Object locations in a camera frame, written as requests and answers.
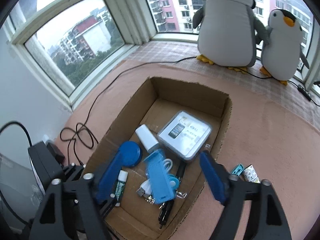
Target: usb cable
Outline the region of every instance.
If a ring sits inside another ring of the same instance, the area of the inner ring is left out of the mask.
[[[163,165],[164,165],[164,168],[166,170],[166,172],[169,172],[172,168],[172,160],[171,159],[165,159],[163,161]],[[140,187],[138,188],[138,190],[136,191],[137,194],[140,196],[140,197],[145,197],[145,198],[148,198],[151,196],[152,194],[152,189],[151,189],[151,183],[150,183],[150,180],[147,179],[146,181],[144,181]]]

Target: checkered fabric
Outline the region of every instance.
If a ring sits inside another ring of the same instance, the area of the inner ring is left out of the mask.
[[[199,51],[197,49],[197,44],[194,43],[151,41],[140,46],[140,48],[126,59],[139,60],[142,62],[176,61],[185,57],[198,55]],[[297,88],[290,83],[288,86],[284,86],[274,79],[261,80],[251,75],[228,70],[227,68],[218,65],[211,66],[208,63],[203,63],[195,58],[168,65],[196,71],[205,74],[206,76],[225,79],[243,86],[252,92],[263,94],[302,117],[320,130],[320,107],[307,101],[303,95],[298,92]],[[261,62],[257,60],[255,65],[248,69],[248,71],[256,76],[265,77],[259,71],[260,67]],[[313,100],[320,105],[320,99],[314,94],[312,94],[312,97]]]

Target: pen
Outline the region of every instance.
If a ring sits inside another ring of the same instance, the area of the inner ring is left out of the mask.
[[[179,185],[181,184],[182,181],[182,177],[184,174],[184,171],[186,169],[187,164],[184,161],[180,161],[177,173],[176,173],[176,178],[179,180]],[[159,215],[159,224],[160,224],[160,229],[162,229],[163,226],[165,226],[167,224],[170,212],[172,210],[174,204],[174,199],[169,200],[167,202],[164,203],[164,206],[160,212]]]

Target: large penguin plush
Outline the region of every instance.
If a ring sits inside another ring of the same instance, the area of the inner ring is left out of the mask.
[[[299,21],[286,10],[271,11],[267,31],[270,44],[263,44],[260,69],[262,73],[279,80],[287,85],[287,80],[294,76],[301,58],[304,65],[309,63],[301,50],[303,32]],[[261,38],[256,35],[256,42],[260,44]]]
[[[193,17],[193,27],[201,23],[198,60],[246,71],[256,61],[255,30],[266,44],[268,33],[254,15],[254,0],[204,0]]]

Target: usb connector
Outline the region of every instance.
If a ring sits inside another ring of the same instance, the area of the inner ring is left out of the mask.
[[[143,182],[140,185],[140,188],[138,188],[138,190],[136,191],[136,193],[140,196],[140,197],[145,197],[148,198],[151,196],[152,193],[152,189],[151,189],[151,183],[150,180],[147,179],[145,182]]]

